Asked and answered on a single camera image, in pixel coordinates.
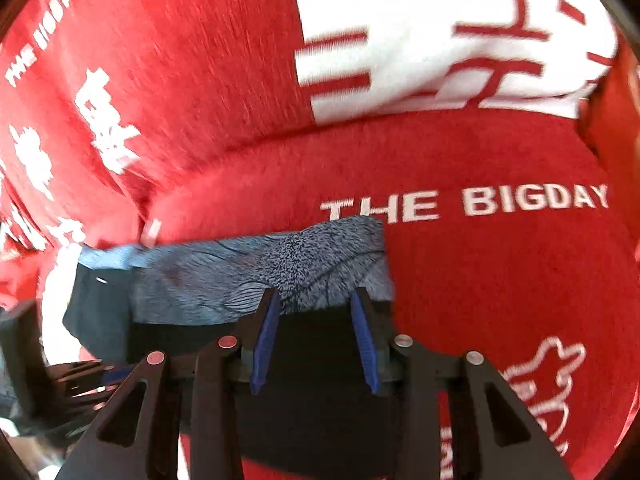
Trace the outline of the red sofa with white characters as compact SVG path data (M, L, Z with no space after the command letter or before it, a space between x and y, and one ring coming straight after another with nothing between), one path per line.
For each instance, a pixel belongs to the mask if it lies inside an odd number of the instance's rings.
M65 246L385 223L399 323L486 349L579 479L639 395L636 63L599 0L21 0L1 303Z

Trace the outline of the black pants with blue waistband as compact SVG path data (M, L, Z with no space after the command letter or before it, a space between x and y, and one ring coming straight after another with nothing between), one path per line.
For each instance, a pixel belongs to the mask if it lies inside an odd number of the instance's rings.
M371 479L393 466L397 405L364 382L346 312L360 287L390 312L383 228L369 217L218 242L87 248L63 323L110 364L154 350L183 356L275 289L282 311L266 385L236 399L248 476Z

